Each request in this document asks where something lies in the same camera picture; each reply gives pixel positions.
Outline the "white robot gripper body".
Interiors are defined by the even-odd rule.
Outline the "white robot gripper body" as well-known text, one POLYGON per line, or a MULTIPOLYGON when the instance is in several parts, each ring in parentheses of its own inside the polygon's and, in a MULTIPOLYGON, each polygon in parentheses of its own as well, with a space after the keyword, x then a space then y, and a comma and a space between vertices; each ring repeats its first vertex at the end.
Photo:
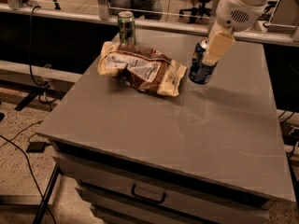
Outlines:
POLYGON ((239 32, 250 28, 263 13, 266 0, 220 0, 216 10, 218 25, 239 32))

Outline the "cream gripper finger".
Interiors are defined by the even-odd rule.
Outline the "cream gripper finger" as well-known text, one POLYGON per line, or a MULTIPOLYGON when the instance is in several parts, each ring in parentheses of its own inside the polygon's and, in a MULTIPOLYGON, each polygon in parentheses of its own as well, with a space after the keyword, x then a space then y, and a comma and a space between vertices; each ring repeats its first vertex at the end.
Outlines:
POLYGON ((214 65, 235 43, 232 28, 212 31, 209 35, 208 48, 205 52, 203 63, 214 65))

